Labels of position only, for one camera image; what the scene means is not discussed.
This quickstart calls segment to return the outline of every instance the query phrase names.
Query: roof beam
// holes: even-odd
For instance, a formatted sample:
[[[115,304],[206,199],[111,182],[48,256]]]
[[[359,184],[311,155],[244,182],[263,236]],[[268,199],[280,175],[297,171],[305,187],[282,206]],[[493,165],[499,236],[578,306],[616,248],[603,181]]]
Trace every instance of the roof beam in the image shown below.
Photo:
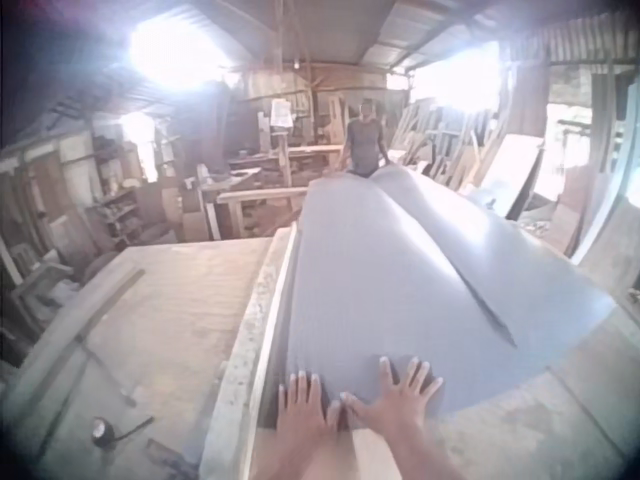
[[[404,62],[411,55],[422,49],[429,42],[432,42],[435,38],[446,32],[449,28],[459,24],[465,23],[478,15],[483,10],[486,10],[496,0],[477,0],[473,5],[466,8],[461,8],[453,11],[448,17],[440,22],[435,28],[429,30],[424,37],[420,39],[418,43],[406,50],[400,57],[393,62],[391,68],[395,68]]]

